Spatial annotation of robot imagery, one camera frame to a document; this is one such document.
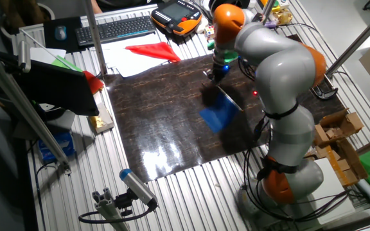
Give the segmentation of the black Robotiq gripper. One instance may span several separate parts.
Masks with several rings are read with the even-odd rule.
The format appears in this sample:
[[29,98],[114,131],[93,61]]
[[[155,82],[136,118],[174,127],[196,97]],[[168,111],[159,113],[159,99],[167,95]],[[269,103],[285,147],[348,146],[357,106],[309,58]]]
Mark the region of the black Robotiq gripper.
[[212,69],[208,69],[206,71],[206,76],[216,84],[216,86],[220,86],[222,79],[225,78],[226,74],[229,72],[229,65],[227,64],[218,64],[213,62]]

